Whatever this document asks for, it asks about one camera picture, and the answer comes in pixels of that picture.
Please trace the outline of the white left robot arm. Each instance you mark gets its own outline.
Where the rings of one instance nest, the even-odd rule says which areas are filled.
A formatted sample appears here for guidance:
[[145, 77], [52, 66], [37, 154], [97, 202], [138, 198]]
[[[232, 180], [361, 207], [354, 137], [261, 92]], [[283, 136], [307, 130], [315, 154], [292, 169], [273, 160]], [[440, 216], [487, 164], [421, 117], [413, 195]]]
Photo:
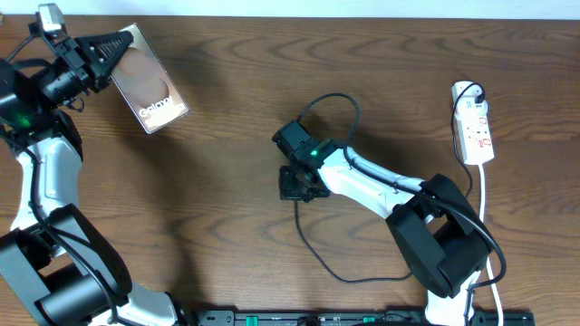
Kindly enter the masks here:
[[193, 325], [170, 294], [136, 284], [79, 208], [82, 140], [73, 104], [103, 90], [132, 43], [128, 32], [44, 32], [55, 54], [1, 63], [1, 137], [23, 170], [21, 204], [1, 239], [1, 274], [40, 325]]

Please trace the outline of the Galaxy S25 Ultra smartphone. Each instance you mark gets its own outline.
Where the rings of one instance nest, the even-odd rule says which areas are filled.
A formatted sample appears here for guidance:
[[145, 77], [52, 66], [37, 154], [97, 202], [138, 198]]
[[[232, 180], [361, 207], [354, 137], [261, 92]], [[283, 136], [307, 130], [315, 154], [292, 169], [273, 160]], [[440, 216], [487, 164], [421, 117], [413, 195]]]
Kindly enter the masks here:
[[133, 23], [121, 31], [129, 32], [133, 42], [111, 77], [144, 131], [152, 134], [190, 109], [139, 26]]

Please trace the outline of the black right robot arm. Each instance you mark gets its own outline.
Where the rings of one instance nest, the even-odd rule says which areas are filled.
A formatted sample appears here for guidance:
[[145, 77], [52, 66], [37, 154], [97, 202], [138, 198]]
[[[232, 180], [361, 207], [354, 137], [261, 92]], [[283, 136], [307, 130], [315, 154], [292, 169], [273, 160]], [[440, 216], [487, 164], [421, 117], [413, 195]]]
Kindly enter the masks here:
[[284, 200], [348, 197], [383, 218], [411, 274], [427, 289], [428, 322], [468, 325], [475, 290], [498, 244], [456, 184], [441, 174], [405, 177], [362, 158], [335, 139], [275, 135], [289, 163], [280, 171]]

